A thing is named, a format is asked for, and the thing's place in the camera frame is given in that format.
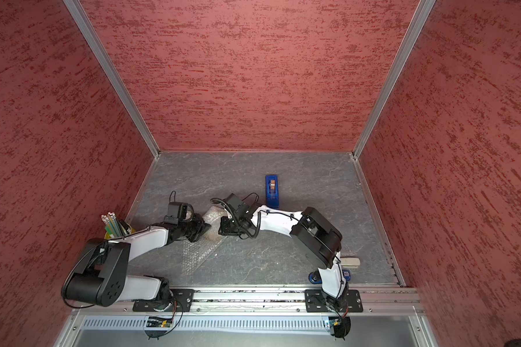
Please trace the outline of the clear bubble wrap sheet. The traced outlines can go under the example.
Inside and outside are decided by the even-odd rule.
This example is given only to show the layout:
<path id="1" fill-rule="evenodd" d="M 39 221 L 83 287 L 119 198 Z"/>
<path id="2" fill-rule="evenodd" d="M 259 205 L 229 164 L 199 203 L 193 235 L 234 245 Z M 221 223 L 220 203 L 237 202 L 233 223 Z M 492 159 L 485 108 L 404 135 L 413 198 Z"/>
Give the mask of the clear bubble wrap sheet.
<path id="1" fill-rule="evenodd" d="M 184 275 L 191 275 L 198 270 L 224 241 L 224 236 L 219 234 L 222 217 L 227 217 L 227 212 L 223 208 L 211 206 L 203 215 L 204 221 L 210 225 L 205 234 L 194 243 L 185 242 L 182 257 Z"/>

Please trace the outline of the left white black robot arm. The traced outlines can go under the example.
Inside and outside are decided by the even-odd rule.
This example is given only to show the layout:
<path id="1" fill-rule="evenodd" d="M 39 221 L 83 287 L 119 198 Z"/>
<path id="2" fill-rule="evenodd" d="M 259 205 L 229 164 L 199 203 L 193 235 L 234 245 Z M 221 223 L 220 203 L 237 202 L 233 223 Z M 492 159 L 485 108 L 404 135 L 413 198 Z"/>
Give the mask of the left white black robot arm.
<path id="1" fill-rule="evenodd" d="M 160 223 L 125 237 L 90 239 L 62 286 L 62 299 L 68 307 L 74 307 L 71 301 L 83 303 L 82 308 L 131 301 L 141 302 L 156 312 L 175 310 L 177 301 L 167 279 L 130 276 L 128 265 L 135 258 L 176 241 L 194 243 L 210 228 L 192 205 L 171 202 Z"/>

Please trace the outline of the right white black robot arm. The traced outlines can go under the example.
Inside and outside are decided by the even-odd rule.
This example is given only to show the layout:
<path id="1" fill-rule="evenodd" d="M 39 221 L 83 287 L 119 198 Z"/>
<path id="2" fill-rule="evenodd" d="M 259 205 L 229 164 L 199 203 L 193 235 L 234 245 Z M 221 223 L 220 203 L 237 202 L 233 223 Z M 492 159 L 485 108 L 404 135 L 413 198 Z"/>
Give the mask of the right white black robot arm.
<path id="1" fill-rule="evenodd" d="M 316 271 L 310 274 L 321 285 L 321 295 L 332 312 L 347 312 L 345 299 L 348 285 L 341 262 L 342 234 L 317 209 L 308 207 L 300 212 L 287 212 L 261 205 L 249 205 L 237 195 L 225 199 L 212 198 L 226 216 L 221 218 L 222 236 L 256 239 L 262 231 L 290 238 Z"/>

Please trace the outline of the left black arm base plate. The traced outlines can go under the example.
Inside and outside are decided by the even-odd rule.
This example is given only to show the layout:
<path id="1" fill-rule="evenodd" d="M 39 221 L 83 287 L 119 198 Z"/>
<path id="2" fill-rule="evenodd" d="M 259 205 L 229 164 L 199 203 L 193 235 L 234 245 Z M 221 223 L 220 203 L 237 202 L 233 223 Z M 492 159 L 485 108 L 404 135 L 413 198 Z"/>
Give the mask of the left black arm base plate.
<path id="1" fill-rule="evenodd" d="M 133 312 L 151 312 L 157 315 L 168 315 L 174 312 L 189 312 L 195 290 L 171 289 L 167 299 L 137 300 L 133 304 Z"/>

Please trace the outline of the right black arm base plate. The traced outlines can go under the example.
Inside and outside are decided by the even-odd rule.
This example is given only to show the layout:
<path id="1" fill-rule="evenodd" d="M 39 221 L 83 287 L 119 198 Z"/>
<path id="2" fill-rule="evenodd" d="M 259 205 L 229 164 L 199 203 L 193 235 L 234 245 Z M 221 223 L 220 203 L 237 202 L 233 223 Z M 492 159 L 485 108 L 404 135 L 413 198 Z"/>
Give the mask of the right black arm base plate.
<path id="1" fill-rule="evenodd" d="M 337 312 L 344 314 L 363 312 L 363 303 L 360 298 L 360 292 L 357 290 L 346 289 L 338 299 L 328 296 L 321 289 L 307 289 L 304 295 L 306 310 L 309 313 Z"/>

